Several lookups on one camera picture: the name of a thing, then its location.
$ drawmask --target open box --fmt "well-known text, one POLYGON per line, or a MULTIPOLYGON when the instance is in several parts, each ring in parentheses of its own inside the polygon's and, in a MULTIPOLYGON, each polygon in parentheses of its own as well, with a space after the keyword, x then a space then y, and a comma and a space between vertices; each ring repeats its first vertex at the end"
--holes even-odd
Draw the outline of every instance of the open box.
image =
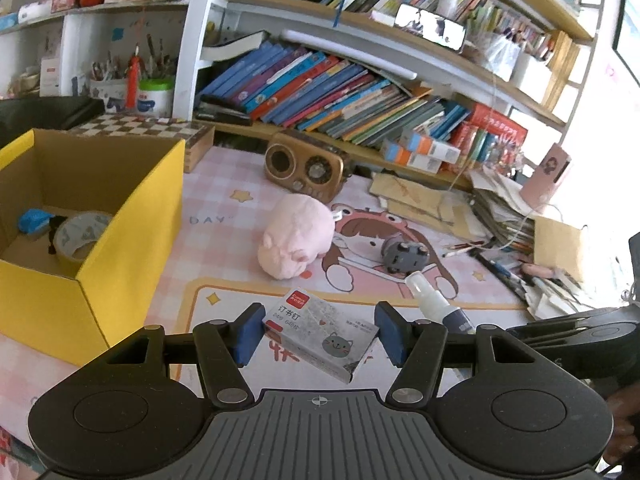
POLYGON ((184 141, 31 130, 0 150, 0 332, 84 365, 144 323, 180 229, 184 141), (113 219, 75 273, 49 237, 17 229, 30 208, 113 219))

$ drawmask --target smartphone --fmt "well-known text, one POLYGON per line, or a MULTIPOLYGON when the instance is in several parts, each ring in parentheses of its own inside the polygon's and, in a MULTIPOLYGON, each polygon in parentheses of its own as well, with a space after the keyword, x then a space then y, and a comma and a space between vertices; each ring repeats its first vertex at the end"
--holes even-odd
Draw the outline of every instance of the smartphone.
POLYGON ((394 25, 456 52, 462 51, 465 42, 466 28, 463 25, 407 4, 398 9, 394 25))

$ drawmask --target purple book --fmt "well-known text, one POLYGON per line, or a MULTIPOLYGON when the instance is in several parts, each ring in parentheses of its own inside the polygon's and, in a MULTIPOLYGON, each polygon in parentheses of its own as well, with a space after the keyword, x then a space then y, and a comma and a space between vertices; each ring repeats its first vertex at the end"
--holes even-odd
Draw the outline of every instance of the purple book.
POLYGON ((294 59, 304 56, 305 54, 306 48, 302 46, 298 47, 294 52, 292 52, 288 56, 283 57, 279 62, 273 65, 266 72, 251 79, 251 81, 249 81, 249 83, 244 88, 242 88, 236 95, 231 98, 231 102, 236 105, 241 105, 243 101, 247 101, 247 99, 253 97, 253 95, 258 92, 265 85, 267 80, 278 70, 282 70, 294 59))

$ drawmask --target ribbed gray plate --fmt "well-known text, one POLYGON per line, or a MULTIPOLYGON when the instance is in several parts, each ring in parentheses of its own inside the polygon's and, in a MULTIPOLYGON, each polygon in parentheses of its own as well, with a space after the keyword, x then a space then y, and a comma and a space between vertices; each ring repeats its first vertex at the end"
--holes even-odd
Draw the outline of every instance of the ribbed gray plate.
MULTIPOLYGON (((54 473, 47 480, 62 480, 54 473)), ((217 415, 186 455, 142 480, 495 480, 453 455, 423 416, 373 392, 267 391, 217 415)), ((567 477, 599 478, 591 470, 567 477)))

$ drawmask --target retro radio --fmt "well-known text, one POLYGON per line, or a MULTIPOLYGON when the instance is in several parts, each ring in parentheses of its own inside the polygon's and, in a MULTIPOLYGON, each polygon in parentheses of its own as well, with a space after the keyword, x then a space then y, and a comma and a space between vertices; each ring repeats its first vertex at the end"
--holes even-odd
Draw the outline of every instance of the retro radio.
POLYGON ((275 134, 264 157, 269 180, 323 203, 331 202, 353 173, 345 152, 296 130, 275 134))

